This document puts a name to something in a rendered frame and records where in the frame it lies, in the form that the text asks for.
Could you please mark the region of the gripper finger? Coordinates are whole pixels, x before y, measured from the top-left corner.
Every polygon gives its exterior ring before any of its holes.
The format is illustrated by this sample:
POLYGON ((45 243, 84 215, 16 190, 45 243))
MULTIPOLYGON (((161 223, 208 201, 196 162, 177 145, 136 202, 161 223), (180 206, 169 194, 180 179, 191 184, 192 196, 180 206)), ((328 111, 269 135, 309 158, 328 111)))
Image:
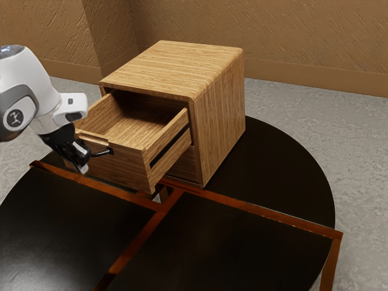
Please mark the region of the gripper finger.
POLYGON ((72 142, 75 153, 73 154, 72 163, 76 169, 81 173, 85 174, 89 170, 88 161, 90 159, 90 150, 83 148, 76 141, 72 142))
POLYGON ((56 146, 57 152, 73 166, 76 166, 75 148, 69 143, 63 143, 56 146))

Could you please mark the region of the wooden cabinet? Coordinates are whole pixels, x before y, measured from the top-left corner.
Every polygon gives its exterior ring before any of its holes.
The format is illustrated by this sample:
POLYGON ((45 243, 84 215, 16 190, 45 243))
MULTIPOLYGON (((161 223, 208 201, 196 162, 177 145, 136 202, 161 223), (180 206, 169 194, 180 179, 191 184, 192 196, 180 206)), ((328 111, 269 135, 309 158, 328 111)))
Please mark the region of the wooden cabinet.
POLYGON ((238 47, 158 41, 100 80, 118 89, 188 106, 197 178, 203 188, 246 128, 244 53, 238 47))

